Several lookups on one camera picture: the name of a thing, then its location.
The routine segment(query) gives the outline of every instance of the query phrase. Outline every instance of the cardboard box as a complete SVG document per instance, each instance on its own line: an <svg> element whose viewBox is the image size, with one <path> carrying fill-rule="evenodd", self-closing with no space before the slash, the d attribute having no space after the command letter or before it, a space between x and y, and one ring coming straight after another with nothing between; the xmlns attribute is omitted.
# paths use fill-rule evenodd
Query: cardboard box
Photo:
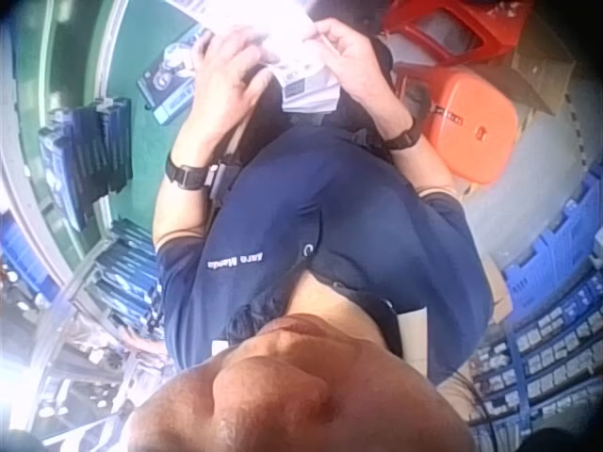
<svg viewBox="0 0 603 452"><path fill-rule="evenodd" d="M532 12L512 52L471 69L512 101L556 115L575 66L565 44Z"/></svg>

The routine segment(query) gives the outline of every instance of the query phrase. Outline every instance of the black wristwatch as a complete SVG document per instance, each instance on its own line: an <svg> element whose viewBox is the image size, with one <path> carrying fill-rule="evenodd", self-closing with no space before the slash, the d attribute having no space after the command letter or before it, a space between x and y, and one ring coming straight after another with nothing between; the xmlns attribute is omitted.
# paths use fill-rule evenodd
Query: black wristwatch
<svg viewBox="0 0 603 452"><path fill-rule="evenodd" d="M414 87L412 99L415 101L415 108L409 109L413 117L413 125L399 136L385 141L383 146L387 151L412 148L421 138L423 122L432 111L432 96L429 88L422 85L416 85Z"/></svg>
<svg viewBox="0 0 603 452"><path fill-rule="evenodd" d="M400 135L393 139L388 139L387 141L384 141L383 146L387 151L412 148L416 145L418 139L421 138L422 125L422 121L417 121L416 118L413 117L413 125L410 129L402 132Z"/></svg>
<svg viewBox="0 0 603 452"><path fill-rule="evenodd" d="M183 190L201 190L207 180L209 168L195 168L183 165L176 167L171 161L171 155L166 159L166 176L170 182L176 182Z"/></svg>

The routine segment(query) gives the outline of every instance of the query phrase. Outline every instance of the orange container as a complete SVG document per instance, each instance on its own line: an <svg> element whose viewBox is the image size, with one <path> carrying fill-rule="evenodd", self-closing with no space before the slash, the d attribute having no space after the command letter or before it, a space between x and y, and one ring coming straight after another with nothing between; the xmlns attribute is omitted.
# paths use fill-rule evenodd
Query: orange container
<svg viewBox="0 0 603 452"><path fill-rule="evenodd" d="M509 99L466 69L396 65L397 94L429 87L432 110L423 133L448 167L471 182L494 182L509 161L518 119Z"/></svg>

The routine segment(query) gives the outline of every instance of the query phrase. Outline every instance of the paper document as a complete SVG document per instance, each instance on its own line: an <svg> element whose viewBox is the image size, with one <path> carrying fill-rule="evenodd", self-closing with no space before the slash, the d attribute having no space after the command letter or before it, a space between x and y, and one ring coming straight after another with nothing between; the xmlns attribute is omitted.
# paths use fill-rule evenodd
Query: paper document
<svg viewBox="0 0 603 452"><path fill-rule="evenodd" d="M304 42L312 21L295 0L166 0L217 35L250 26L267 37L262 46L279 58L268 67L283 88L283 110L334 111L339 84L316 49Z"/></svg>

